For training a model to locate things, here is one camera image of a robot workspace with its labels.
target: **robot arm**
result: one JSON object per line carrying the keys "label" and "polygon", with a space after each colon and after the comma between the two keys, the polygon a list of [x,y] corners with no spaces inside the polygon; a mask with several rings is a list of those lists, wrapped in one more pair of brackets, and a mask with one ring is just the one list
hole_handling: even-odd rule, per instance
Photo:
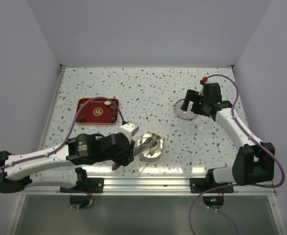
{"label": "robot arm", "polygon": [[181,107],[187,111],[189,102],[193,102],[191,111],[195,114],[211,117],[228,134],[238,153],[233,166],[209,169],[203,182],[204,189],[214,188],[223,184],[237,183],[240,186],[271,181],[274,176],[274,160],[257,146],[250,137],[262,144],[274,154],[271,143],[263,143],[255,137],[249,128],[240,120],[234,110],[234,116],[249,137],[237,125],[232,115],[232,104],[223,101],[218,83],[200,81],[203,89],[200,92],[188,90]]}
{"label": "robot arm", "polygon": [[[134,160],[132,140],[139,130],[138,125],[126,123],[119,127],[117,134],[97,138],[99,134],[80,134],[67,141],[59,151],[49,155],[60,145],[24,155],[13,155],[7,151],[0,152],[0,166],[8,165],[0,173],[0,192],[12,193],[32,186],[61,186],[73,188],[87,182],[85,170],[75,171],[48,170],[60,166],[93,165],[94,163],[112,160],[117,166],[127,166]],[[34,156],[46,155],[31,159]],[[28,161],[15,164],[18,160]]]}

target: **glass panel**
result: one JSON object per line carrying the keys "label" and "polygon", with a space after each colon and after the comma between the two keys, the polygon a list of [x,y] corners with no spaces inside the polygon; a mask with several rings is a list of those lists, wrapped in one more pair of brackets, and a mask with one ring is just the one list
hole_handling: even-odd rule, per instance
{"label": "glass panel", "polygon": [[[18,235],[189,235],[190,196],[96,196],[88,210],[71,209],[67,195],[28,195]],[[241,235],[278,234],[267,196],[225,197],[222,210],[238,224]],[[202,199],[192,210],[199,235],[234,235],[222,214],[208,210]]]}

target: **cable connector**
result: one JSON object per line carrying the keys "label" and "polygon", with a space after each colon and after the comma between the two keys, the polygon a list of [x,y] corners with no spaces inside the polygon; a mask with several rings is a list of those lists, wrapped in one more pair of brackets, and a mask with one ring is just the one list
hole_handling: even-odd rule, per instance
{"label": "cable connector", "polygon": [[8,166],[14,166],[15,165],[15,161],[12,161],[11,163],[7,164]]}
{"label": "cable connector", "polygon": [[254,134],[251,133],[250,136],[248,137],[248,140],[251,140],[251,138],[253,138]]}

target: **metal frame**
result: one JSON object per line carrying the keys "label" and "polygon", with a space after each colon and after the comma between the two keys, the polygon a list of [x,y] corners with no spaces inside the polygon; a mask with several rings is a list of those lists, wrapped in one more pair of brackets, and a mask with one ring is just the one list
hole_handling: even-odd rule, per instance
{"label": "metal frame", "polygon": [[[235,65],[201,65],[201,66],[197,66],[197,65],[194,65],[192,66],[192,68],[231,68],[233,70],[233,67]],[[94,65],[94,64],[63,64],[62,66],[63,68],[100,68],[101,66],[99,65]],[[117,68],[130,68],[130,66],[128,65],[118,65],[118,66],[106,66],[107,68],[109,67],[117,67]],[[139,65],[136,65],[136,66],[133,66],[133,67],[136,67],[136,68],[160,68],[160,66],[153,66],[153,65],[145,65],[145,66],[139,66]],[[175,66],[162,66],[162,68],[174,68]],[[180,67],[180,68],[190,68],[190,66],[176,66],[176,67]]]}
{"label": "metal frame", "polygon": [[[66,195],[59,193],[59,187],[27,188],[26,195]],[[104,177],[103,193],[101,195],[159,195],[159,196],[196,196],[191,193],[189,178],[177,177]],[[274,196],[275,191],[254,186],[234,187],[234,193],[228,196]]]}
{"label": "metal frame", "polygon": [[[59,82],[55,91],[55,97],[50,107],[49,116],[47,118],[44,133],[41,138],[39,150],[44,146],[48,127],[52,119],[52,114],[56,104],[57,96],[61,88],[65,68],[73,68],[73,66],[62,65]],[[97,196],[106,195],[158,195],[158,196],[196,196],[198,194],[191,194],[190,183],[188,177],[101,177],[104,178],[103,193],[97,194]],[[22,213],[22,209],[25,202],[26,195],[63,195],[68,196],[68,193],[60,193],[59,187],[36,187],[28,188],[18,193],[10,222],[7,227],[6,234],[15,234],[16,228]],[[227,196],[268,196],[272,214],[279,232],[279,235],[287,235],[287,229],[284,224],[284,220],[281,211],[278,207],[277,197],[274,189],[260,188],[254,186],[234,187],[234,193],[226,194]]]}
{"label": "metal frame", "polygon": [[[53,98],[53,101],[51,103],[51,106],[50,106],[50,109],[49,109],[49,114],[48,114],[48,117],[47,117],[47,120],[46,120],[46,124],[45,124],[45,127],[44,127],[44,132],[42,134],[42,137],[41,137],[39,145],[38,145],[38,150],[42,150],[43,149],[44,143],[46,141],[46,137],[47,137],[47,134],[48,134],[48,128],[49,128],[49,125],[50,125],[51,120],[52,120],[52,114],[53,114],[54,107],[55,107],[55,104],[56,104],[56,100],[57,100],[57,97],[58,97],[58,94],[59,94],[59,91],[60,91],[60,88],[61,88],[61,85],[62,85],[64,73],[65,73],[65,68],[63,68],[63,65],[62,65],[61,68],[60,68],[60,74],[59,74],[59,77],[58,77],[58,83],[57,83],[57,86],[56,86],[56,89],[55,89],[55,92],[54,92],[54,98]],[[6,235],[14,235],[15,234],[16,229],[17,229],[17,225],[18,225],[18,221],[20,220],[20,216],[21,216],[22,209],[23,209],[23,206],[24,206],[25,198],[26,198],[26,194],[25,193],[18,193],[17,194],[17,198],[15,200],[15,204],[14,204],[14,208],[13,208],[13,211],[12,211],[12,214],[11,214],[11,218],[10,218],[10,221],[9,221],[8,226],[6,228],[6,232],[5,232]]]}
{"label": "metal frame", "polygon": [[268,196],[268,199],[279,235],[287,235],[287,228],[285,226],[284,219],[277,201],[277,196]]}

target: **black mounting bracket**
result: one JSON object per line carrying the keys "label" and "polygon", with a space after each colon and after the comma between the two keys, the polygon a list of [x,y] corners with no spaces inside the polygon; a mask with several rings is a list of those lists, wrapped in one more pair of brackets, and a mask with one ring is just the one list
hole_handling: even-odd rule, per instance
{"label": "black mounting bracket", "polygon": [[87,178],[87,182],[88,184],[84,188],[74,187],[74,188],[67,189],[67,188],[60,187],[60,192],[71,193],[73,190],[87,192],[89,188],[92,189],[92,192],[89,191],[91,193],[102,193],[103,192],[103,186],[104,186],[103,178]]}
{"label": "black mounting bracket", "polygon": [[102,193],[104,186],[104,179],[88,178],[88,185],[93,189],[93,193]]}
{"label": "black mounting bracket", "polygon": [[224,204],[224,196],[203,196],[203,202],[206,206],[221,209]]}
{"label": "black mounting bracket", "polygon": [[[222,186],[222,185],[227,185],[227,184],[216,184],[210,187],[207,184],[206,178],[190,178],[189,183],[191,187],[191,193],[202,193],[211,188],[215,188],[215,187]],[[224,193],[233,193],[233,192],[234,192],[233,187],[224,189]],[[220,190],[215,190],[210,193],[220,193]]]}

